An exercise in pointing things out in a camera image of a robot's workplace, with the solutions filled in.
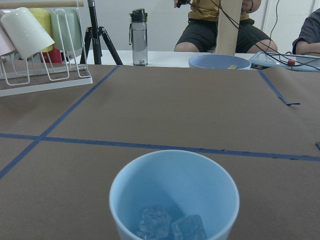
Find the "blue teach pendant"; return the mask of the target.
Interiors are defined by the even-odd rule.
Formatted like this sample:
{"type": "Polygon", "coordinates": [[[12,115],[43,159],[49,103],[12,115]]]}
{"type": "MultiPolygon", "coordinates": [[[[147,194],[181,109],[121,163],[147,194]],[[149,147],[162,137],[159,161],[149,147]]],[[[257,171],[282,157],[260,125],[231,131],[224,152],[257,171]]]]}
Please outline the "blue teach pendant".
{"type": "Polygon", "coordinates": [[[274,52],[258,52],[249,61],[254,67],[281,67],[300,72],[319,72],[320,57],[313,55],[281,54],[274,52]]]}

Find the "pink cup in rack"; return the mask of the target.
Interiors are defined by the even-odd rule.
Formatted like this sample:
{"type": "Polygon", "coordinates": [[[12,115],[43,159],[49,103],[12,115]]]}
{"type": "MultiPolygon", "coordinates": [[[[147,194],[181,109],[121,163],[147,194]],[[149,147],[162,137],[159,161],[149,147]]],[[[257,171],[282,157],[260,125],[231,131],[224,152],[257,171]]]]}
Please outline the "pink cup in rack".
{"type": "Polygon", "coordinates": [[[1,28],[0,29],[0,55],[1,56],[11,55],[15,51],[16,51],[15,46],[11,42],[6,32],[1,28]]]}

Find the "grey water bottle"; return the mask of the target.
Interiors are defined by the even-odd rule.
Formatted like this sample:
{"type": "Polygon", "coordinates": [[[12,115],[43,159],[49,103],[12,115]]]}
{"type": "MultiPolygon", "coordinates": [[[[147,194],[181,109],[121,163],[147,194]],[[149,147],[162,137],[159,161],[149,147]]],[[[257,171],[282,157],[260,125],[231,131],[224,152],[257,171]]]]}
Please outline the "grey water bottle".
{"type": "Polygon", "coordinates": [[[148,14],[144,8],[133,10],[130,14],[129,44],[132,48],[132,64],[148,65],[148,14]]]}

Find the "yellow cup in rack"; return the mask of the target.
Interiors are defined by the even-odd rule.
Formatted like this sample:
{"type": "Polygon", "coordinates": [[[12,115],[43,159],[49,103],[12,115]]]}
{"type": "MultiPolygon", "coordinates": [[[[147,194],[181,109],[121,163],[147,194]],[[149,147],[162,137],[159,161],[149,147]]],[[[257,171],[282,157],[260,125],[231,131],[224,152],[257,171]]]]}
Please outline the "yellow cup in rack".
{"type": "Polygon", "coordinates": [[[29,11],[38,20],[50,37],[52,37],[51,15],[44,8],[29,8],[29,11]]]}

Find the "person in yellow shirt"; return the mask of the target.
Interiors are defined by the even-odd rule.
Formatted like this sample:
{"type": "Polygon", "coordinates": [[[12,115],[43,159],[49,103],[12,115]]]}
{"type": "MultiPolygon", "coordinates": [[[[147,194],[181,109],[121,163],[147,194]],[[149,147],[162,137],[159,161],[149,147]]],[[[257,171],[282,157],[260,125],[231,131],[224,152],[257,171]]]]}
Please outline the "person in yellow shirt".
{"type": "MultiPolygon", "coordinates": [[[[190,4],[188,24],[177,41],[175,52],[205,53],[213,49],[217,43],[219,23],[219,0],[187,0],[190,4]]],[[[239,18],[239,27],[235,52],[254,54],[260,51],[275,53],[276,43],[262,30],[254,26],[255,21],[250,13],[259,9],[260,0],[243,0],[239,18]]]]}

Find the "person in dark shirt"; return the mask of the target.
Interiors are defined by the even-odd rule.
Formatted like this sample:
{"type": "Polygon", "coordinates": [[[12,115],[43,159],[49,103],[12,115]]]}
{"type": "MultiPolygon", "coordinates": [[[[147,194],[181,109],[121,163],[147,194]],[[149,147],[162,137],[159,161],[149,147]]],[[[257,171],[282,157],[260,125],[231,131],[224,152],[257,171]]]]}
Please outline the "person in dark shirt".
{"type": "Polygon", "coordinates": [[[298,38],[292,43],[294,55],[320,55],[320,9],[313,11],[300,29],[298,38]]]}

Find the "light blue plastic cup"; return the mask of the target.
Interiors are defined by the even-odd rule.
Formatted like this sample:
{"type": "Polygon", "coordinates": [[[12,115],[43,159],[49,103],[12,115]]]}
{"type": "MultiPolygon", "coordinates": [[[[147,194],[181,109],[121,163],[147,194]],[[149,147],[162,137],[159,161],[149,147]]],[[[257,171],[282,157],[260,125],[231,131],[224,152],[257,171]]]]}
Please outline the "light blue plastic cup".
{"type": "Polygon", "coordinates": [[[128,163],[115,177],[109,208],[122,240],[135,240],[141,211],[161,206],[173,220],[199,215],[209,240],[226,240],[240,197],[230,174],[203,155],[161,150],[128,163]]]}

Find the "blue bowl with fork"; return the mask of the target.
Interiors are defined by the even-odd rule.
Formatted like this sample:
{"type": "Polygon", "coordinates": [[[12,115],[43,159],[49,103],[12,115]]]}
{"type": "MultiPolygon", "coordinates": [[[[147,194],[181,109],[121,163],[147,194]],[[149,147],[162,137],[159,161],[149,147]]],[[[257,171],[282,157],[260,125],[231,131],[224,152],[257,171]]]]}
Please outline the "blue bowl with fork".
{"type": "Polygon", "coordinates": [[[230,69],[235,65],[237,70],[249,70],[251,62],[247,59],[222,54],[205,54],[193,56],[188,60],[190,68],[200,69],[230,69]]]}

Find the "aluminium frame post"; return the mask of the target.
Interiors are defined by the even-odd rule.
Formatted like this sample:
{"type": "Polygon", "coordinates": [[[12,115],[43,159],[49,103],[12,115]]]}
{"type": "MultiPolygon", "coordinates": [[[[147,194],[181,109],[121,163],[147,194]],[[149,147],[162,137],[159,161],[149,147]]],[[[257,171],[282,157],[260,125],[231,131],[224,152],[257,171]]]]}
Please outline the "aluminium frame post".
{"type": "Polygon", "coordinates": [[[238,29],[242,9],[241,0],[221,0],[215,53],[234,56],[236,52],[238,29]]]}

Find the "green cup in rack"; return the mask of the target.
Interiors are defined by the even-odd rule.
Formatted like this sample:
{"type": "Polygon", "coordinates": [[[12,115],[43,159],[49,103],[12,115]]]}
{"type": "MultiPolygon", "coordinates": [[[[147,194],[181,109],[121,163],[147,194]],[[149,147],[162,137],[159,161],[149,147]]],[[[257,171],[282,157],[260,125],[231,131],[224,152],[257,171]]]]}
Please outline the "green cup in rack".
{"type": "Polygon", "coordinates": [[[83,48],[81,24],[76,8],[53,8],[50,12],[50,21],[56,49],[73,52],[83,48]]]}

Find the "yellow plastic fork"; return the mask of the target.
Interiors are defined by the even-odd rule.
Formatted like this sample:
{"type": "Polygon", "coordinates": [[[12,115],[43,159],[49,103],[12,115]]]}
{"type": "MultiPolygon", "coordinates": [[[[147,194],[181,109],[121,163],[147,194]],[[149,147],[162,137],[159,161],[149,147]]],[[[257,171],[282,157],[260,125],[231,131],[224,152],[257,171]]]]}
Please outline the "yellow plastic fork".
{"type": "Polygon", "coordinates": [[[231,65],[228,69],[230,69],[230,70],[235,70],[235,69],[237,69],[237,66],[236,66],[235,64],[233,64],[233,65],[231,65]]]}

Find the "white cup in rack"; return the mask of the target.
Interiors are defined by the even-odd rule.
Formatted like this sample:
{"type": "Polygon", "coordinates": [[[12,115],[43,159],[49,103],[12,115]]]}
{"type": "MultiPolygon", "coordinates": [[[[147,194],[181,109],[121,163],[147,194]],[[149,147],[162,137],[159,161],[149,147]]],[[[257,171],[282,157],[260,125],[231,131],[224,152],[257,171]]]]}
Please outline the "white cup in rack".
{"type": "Polygon", "coordinates": [[[55,42],[26,7],[14,9],[0,19],[21,59],[25,60],[55,42]]]}

